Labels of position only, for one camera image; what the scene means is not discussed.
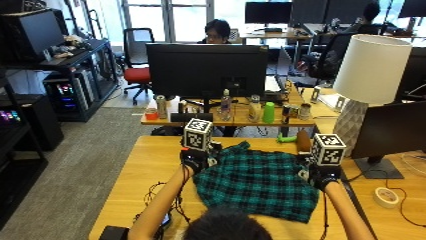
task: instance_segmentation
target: plaid shirt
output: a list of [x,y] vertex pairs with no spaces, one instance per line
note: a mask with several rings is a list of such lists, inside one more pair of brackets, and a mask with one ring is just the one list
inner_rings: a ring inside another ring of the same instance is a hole
[[218,165],[193,177],[202,202],[308,223],[318,190],[298,177],[294,155],[249,147],[245,141],[224,149]]

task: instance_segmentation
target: hand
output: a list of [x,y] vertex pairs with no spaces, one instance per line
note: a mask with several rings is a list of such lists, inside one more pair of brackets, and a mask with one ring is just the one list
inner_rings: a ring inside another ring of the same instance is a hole
[[181,163],[192,168],[196,175],[209,167],[208,153],[189,148],[184,148],[181,150]]
[[337,182],[338,176],[333,172],[322,171],[321,167],[312,164],[309,166],[309,172],[302,170],[298,173],[300,177],[322,192],[330,182]]

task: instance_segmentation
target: lamp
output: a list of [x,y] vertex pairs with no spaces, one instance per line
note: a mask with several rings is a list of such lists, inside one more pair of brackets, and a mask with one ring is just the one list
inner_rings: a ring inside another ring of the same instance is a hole
[[411,51],[403,40],[379,35],[354,35],[334,82],[334,90],[349,98],[333,132],[350,156],[369,104],[394,101]]

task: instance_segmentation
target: tape roll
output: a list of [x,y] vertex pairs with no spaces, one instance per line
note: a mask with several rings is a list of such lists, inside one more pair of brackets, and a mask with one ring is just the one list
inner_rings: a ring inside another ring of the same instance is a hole
[[394,191],[387,188],[375,188],[373,198],[378,205],[385,208],[394,208],[399,202],[399,197]]
[[158,112],[154,108],[148,108],[145,111],[145,117],[148,120],[157,120],[158,118]]

